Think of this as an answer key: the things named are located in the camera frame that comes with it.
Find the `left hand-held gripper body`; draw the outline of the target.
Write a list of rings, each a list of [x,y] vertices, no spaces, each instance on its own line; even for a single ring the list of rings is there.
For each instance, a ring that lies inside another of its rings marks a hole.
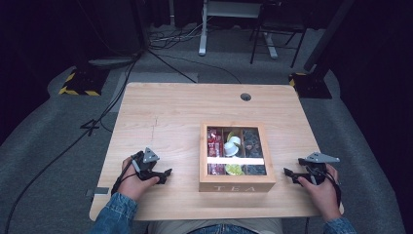
[[[136,171],[137,176],[141,180],[147,180],[151,177],[161,177],[162,174],[154,172],[153,168],[160,159],[149,147],[146,147],[144,151],[139,151],[131,156],[132,165]]]

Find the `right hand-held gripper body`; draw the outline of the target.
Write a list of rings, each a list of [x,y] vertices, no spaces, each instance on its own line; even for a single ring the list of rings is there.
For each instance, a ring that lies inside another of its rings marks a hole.
[[[339,163],[340,159],[320,152],[314,152],[305,158],[299,158],[298,163],[306,169],[303,177],[314,185],[324,182],[327,175],[326,164]]]

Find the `wooden tea box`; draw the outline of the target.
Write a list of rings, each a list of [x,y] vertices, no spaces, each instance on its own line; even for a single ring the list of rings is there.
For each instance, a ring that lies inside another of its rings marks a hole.
[[[207,156],[207,129],[216,128],[222,135],[222,156]],[[263,158],[245,158],[243,129],[256,128],[259,133]],[[224,153],[224,143],[227,135],[234,132],[241,139],[242,158],[227,158]],[[224,175],[210,175],[209,164],[223,164]],[[266,175],[228,175],[225,171],[226,164],[264,165]],[[200,192],[269,192],[276,184],[276,176],[272,157],[269,152],[266,132],[262,124],[237,123],[237,122],[204,122],[201,125],[200,137],[200,168],[199,191]]]

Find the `person's left hand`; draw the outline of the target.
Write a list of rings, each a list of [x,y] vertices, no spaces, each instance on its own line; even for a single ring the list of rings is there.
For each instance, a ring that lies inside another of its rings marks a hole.
[[[141,180],[136,175],[136,170],[133,165],[130,164],[130,161],[131,158],[123,161],[122,169],[125,173],[122,176],[122,182],[118,188],[118,192],[137,202],[149,188],[159,181],[159,178],[155,176],[147,180]]]

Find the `person's right hand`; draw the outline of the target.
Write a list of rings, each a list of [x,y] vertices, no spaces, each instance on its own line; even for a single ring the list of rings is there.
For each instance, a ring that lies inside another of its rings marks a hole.
[[[335,189],[336,181],[338,179],[338,172],[329,164],[326,165],[326,168],[332,175],[332,180],[327,178],[320,185],[314,185],[308,181],[303,185],[325,222],[342,216],[337,203],[337,194]]]

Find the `pile of dark tea packets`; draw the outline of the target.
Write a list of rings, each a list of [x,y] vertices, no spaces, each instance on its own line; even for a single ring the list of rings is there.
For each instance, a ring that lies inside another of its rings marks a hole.
[[[256,128],[243,129],[244,136],[244,156],[245,158],[262,159],[262,147],[258,130]],[[242,169],[248,176],[265,176],[264,165],[244,165]]]

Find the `row of red sachets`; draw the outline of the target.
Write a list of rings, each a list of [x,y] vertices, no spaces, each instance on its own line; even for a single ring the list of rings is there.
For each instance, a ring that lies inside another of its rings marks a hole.
[[[208,157],[221,157],[222,156],[222,135],[216,128],[207,129],[207,156]],[[208,173],[210,175],[218,176],[224,175],[223,164],[209,164]]]

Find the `pile of white creamer capsules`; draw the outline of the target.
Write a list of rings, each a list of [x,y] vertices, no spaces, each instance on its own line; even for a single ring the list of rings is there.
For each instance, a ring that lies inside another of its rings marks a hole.
[[[234,133],[227,135],[227,141],[224,143],[224,153],[227,158],[242,158],[241,139]],[[243,166],[241,164],[226,164],[225,171],[230,176],[243,176]]]

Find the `black yellow striped stand base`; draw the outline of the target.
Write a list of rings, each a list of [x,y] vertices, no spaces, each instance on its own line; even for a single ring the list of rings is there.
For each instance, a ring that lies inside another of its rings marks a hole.
[[[300,98],[331,99],[332,95],[322,79],[313,74],[294,72],[288,75],[288,83]]]
[[[91,68],[89,71],[73,69],[62,87],[60,95],[92,96],[102,94],[102,88],[107,80],[109,71],[99,68]]]

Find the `person's blue jeans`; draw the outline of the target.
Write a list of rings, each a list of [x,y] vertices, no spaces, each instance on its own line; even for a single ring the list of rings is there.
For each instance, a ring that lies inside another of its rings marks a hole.
[[[201,227],[187,234],[257,234],[256,232],[232,224],[215,224]]]

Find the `black slanted pole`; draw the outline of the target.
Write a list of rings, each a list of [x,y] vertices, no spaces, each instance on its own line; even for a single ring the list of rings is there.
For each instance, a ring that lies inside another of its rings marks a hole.
[[[340,4],[340,7],[332,18],[330,24],[326,28],[316,47],[305,62],[303,68],[306,71],[311,71],[313,67],[320,61],[323,51],[326,49],[329,41],[332,39],[334,33],[339,28],[340,24],[346,17],[348,11],[351,9],[355,1],[356,0],[343,0],[343,2]]]

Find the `black chair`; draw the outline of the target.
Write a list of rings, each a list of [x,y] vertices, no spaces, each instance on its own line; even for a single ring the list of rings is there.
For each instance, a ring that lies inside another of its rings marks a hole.
[[[301,49],[308,29],[308,15],[305,13],[304,0],[264,0],[258,12],[256,25],[249,39],[253,41],[250,64],[253,64],[259,35],[269,37],[271,34],[288,35],[283,45],[267,43],[267,48],[285,48],[294,50],[290,67],[293,67]]]

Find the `grey table bracket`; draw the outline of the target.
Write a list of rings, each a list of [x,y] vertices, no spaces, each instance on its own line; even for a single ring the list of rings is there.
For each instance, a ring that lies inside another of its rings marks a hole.
[[[106,195],[109,192],[108,187],[95,187],[86,191],[86,197],[93,197],[94,195]]]

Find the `grey stand base plate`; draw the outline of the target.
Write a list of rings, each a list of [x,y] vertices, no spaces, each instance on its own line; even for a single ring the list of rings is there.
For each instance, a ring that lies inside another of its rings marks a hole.
[[[133,58],[119,57],[91,59],[89,61],[89,64],[97,67],[118,67],[128,65],[132,62]]]

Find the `white desk frame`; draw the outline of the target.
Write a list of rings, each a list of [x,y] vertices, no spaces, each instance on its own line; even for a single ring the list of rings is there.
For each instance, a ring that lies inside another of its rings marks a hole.
[[[207,53],[207,21],[212,17],[256,19],[260,4],[242,0],[203,0],[202,32],[198,54]]]

